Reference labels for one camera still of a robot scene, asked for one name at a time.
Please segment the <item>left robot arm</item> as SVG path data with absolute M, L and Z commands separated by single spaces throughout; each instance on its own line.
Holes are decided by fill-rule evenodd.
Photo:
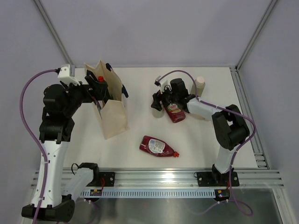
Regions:
M 75 201 L 87 186 L 100 185 L 106 180 L 96 163 L 84 162 L 65 188 L 61 188 L 61 176 L 66 151 L 74 128 L 73 115 L 83 103 L 99 104 L 110 99 L 106 81 L 93 75 L 85 76 L 86 84 L 53 84 L 43 94 L 42 123 L 39 137 L 33 137 L 41 150 L 36 192 L 29 205 L 22 208 L 21 215 L 33 220 L 68 222 L 75 209 Z

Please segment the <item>cream canvas tote bag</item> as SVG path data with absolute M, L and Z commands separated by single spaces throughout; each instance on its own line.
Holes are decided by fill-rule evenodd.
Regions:
M 98 122 L 102 128 L 104 138 L 110 139 L 120 133 L 129 130 L 128 113 L 125 107 L 123 83 L 115 71 L 107 64 L 99 61 L 96 67 L 85 65 L 85 71 L 91 71 L 96 78 L 103 77 L 108 84 L 109 94 L 113 97 L 106 103 L 102 103 L 102 109 L 94 106 Z

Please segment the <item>red dish soap bottle back-label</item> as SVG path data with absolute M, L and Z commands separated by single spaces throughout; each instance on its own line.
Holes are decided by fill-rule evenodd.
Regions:
M 179 157 L 179 153 L 166 142 L 147 135 L 143 137 L 139 149 L 155 157 Z

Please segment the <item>red Fairy dish soap bottle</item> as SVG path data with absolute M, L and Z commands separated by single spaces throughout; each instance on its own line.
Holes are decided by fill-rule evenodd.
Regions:
M 173 123 L 178 123 L 185 119 L 185 113 L 179 108 L 178 104 L 172 101 L 163 101 L 163 106 Z

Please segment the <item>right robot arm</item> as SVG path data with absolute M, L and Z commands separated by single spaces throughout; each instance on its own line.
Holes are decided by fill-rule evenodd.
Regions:
M 160 90 L 153 94 L 151 108 L 161 111 L 163 106 L 174 105 L 180 111 L 199 115 L 213 124 L 220 149 L 211 171 L 196 173 L 198 185 L 200 187 L 239 186 L 239 182 L 234 180 L 233 160 L 237 147 L 249 137 L 249 128 L 238 106 L 230 105 L 220 109 L 190 94 L 181 78 L 170 82 L 161 80 L 161 77 L 155 80 L 155 85 L 160 87 Z

